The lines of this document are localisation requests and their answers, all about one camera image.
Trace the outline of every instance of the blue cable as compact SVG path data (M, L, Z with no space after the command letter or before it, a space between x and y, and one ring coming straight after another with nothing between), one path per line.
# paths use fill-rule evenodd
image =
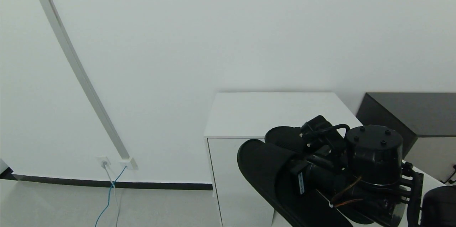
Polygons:
M111 187L109 188L109 191L108 191L108 204L107 204L106 207L103 209L103 211L101 211L101 214L98 216L97 221L95 222L95 227L97 227L98 220L100 220L101 215L104 213L104 211L105 211L106 209L108 209L109 201L110 201L110 199L111 199L111 189L114 187L114 184L115 184L116 181L119 179L119 177L124 173L125 169L127 169L127 166L124 167L124 169L122 170L122 172L120 172L120 175L119 175L119 176L115 179L115 181L111 184Z

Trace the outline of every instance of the white cable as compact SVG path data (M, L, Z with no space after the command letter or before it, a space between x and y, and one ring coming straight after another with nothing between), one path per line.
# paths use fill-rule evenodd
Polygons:
M108 170L106 169L106 166L104 165L104 170L106 171L106 174L108 175L108 178L109 178L109 181L111 182L111 185L113 184L113 180L111 179L111 176L109 176L109 172ZM115 194L115 185L113 185L113 190L114 190L114 198L115 198L115 203L117 205L117 219L115 221L115 226L117 227L117 224L119 223L119 215L120 215L120 207L119 207L119 203L117 202L117 196Z

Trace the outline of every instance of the sticker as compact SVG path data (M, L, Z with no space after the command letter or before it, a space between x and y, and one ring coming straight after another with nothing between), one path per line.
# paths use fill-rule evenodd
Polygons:
M299 180L299 192L302 195L304 193L304 180L302 179L302 172L298 174Z

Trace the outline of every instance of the white desk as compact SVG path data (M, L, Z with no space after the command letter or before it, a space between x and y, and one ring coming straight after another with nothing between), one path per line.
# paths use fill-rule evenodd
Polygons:
M237 152L247 139L264 139L277 126L301 126L322 115L333 125L362 125L334 93L218 93L204 133L215 206L224 227L270 227L274 209L239 171ZM338 130L343 136L345 130ZM425 175L423 194L441 186ZM276 217L274 226L289 226ZM403 219L401 226L407 226Z

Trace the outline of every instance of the gray floor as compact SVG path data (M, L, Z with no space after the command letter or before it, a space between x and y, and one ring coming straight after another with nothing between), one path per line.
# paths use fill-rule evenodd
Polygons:
M119 227L219 227L211 191L117 189ZM97 227L115 227L111 205ZM92 227L106 206L107 188L0 180L1 227ZM290 227L276 215L274 227Z

